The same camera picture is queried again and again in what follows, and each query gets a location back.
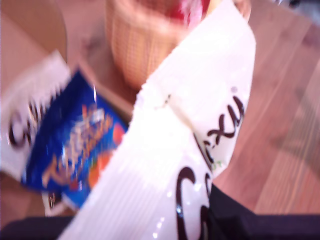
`white candy wrapper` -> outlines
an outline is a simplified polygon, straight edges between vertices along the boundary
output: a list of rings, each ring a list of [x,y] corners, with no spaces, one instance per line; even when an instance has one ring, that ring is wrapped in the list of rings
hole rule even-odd
[[[206,239],[212,179],[232,157],[255,51],[223,0],[142,86],[128,132],[60,239]]]
[[[30,68],[1,96],[0,169],[20,182],[46,108],[71,73],[58,51]]]

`black object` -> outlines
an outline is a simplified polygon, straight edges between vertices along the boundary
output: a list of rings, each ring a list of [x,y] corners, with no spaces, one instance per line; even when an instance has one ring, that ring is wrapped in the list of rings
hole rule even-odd
[[[57,239],[71,220],[32,217],[15,221],[0,232],[0,239]],[[209,240],[320,240],[320,215],[256,215],[214,185],[207,222]]]

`wood grain surface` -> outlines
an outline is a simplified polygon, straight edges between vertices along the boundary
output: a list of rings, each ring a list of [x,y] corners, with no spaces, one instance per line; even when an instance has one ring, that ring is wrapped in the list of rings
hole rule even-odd
[[[231,163],[214,183],[259,214],[319,214],[320,29],[268,0],[251,1],[249,25],[257,43],[251,96]],[[87,73],[122,98],[122,111],[130,115],[137,92],[125,85],[112,62],[104,0],[56,2],[67,31],[68,65],[73,71],[79,63],[90,68]],[[9,42],[3,39],[2,50]],[[1,61],[1,78],[11,79],[5,65],[10,64]],[[42,215],[33,193],[20,189],[20,199],[12,199],[19,187],[8,181],[1,177],[1,227],[4,218],[8,223],[30,212]]]
[[[214,183],[258,214],[320,213],[320,29],[253,0],[256,61],[228,169]]]

